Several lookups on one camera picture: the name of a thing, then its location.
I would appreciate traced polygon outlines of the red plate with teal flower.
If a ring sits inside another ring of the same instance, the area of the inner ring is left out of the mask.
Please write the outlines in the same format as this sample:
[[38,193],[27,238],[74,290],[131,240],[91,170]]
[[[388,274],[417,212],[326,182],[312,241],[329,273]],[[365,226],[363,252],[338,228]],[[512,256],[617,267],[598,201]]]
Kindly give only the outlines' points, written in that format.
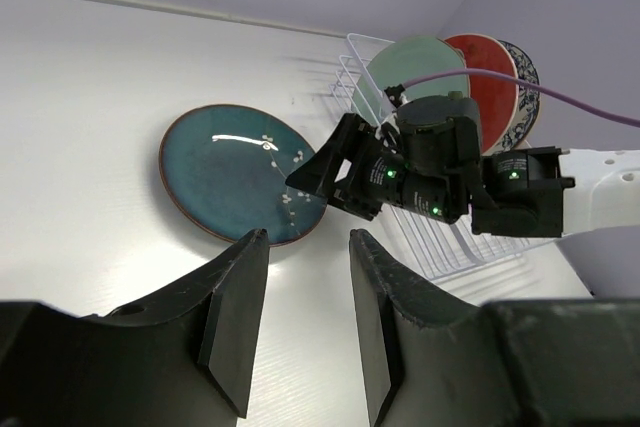
[[[493,37],[483,34],[460,34],[445,41],[458,50],[467,68],[491,70],[509,77],[517,69],[506,48]],[[482,127],[482,153],[491,154],[507,132],[518,105],[519,87],[505,80],[471,75],[470,95],[478,104]]]

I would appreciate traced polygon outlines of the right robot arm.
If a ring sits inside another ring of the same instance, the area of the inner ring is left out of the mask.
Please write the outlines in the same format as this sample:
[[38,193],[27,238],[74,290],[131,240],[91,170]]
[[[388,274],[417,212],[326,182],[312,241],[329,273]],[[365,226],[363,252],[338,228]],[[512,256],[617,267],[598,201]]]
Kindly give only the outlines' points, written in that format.
[[397,106],[379,127],[346,114],[289,187],[371,220],[389,205],[476,235],[556,239],[639,223],[639,154],[540,147],[485,155],[477,104]]

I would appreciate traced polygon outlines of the mint green flower plate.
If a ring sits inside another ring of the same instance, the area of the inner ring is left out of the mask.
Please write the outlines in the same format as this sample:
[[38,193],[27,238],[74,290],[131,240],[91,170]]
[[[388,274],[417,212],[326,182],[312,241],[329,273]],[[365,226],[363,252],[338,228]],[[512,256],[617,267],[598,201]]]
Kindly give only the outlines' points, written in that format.
[[[383,91],[408,80],[461,70],[466,67],[461,55],[446,42],[431,36],[415,36],[390,44],[367,64],[367,71],[376,87]],[[468,96],[469,79],[465,75],[451,76],[421,83],[405,90],[408,101],[459,91]],[[372,89],[362,75],[353,93],[354,111],[372,125],[383,120],[389,110],[381,109],[378,91]]]

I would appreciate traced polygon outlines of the dark teal blossom plate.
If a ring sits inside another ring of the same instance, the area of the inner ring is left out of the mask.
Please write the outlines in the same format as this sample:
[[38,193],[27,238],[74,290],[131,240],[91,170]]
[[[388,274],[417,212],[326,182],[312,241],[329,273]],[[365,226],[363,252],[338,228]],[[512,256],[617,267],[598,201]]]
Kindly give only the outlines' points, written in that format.
[[159,148],[159,172],[176,207],[227,241],[264,229],[286,245],[320,222],[325,201],[286,185],[312,157],[307,140],[279,118],[241,105],[214,104],[177,118]]

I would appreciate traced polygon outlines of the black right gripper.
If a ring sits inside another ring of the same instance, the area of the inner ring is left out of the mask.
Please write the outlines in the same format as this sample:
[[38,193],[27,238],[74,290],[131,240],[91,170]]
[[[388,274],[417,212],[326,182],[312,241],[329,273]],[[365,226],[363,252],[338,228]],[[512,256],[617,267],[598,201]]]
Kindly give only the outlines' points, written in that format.
[[415,210],[410,179],[405,162],[375,136],[372,126],[348,113],[324,145],[286,177],[285,185],[327,197],[331,206],[371,220],[384,205]]

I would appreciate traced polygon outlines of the blue floral white plate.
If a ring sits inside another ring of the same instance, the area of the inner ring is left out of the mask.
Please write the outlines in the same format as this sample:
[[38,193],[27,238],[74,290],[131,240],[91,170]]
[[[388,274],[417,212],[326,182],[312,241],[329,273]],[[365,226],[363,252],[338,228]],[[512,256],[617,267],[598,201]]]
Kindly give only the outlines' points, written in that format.
[[[513,43],[500,40],[510,54],[520,80],[539,83],[539,75],[529,55]],[[489,154],[508,151],[520,147],[534,127],[540,111],[540,93],[519,87],[518,108],[511,124],[501,140],[488,151]]]

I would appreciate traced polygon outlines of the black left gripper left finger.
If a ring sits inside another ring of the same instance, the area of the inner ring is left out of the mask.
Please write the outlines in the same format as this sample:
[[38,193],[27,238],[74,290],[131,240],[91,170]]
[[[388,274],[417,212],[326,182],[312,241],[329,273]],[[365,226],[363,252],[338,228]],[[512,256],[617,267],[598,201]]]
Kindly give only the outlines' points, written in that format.
[[5,426],[233,426],[248,411],[269,264],[252,230],[105,316],[1,306]]

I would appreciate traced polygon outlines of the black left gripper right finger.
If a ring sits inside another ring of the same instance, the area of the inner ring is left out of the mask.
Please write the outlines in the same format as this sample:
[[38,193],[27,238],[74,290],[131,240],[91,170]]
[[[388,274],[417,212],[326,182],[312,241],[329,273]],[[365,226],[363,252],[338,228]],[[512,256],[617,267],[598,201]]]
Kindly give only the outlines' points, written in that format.
[[349,239],[373,426],[635,426],[639,303],[545,299],[474,306]]

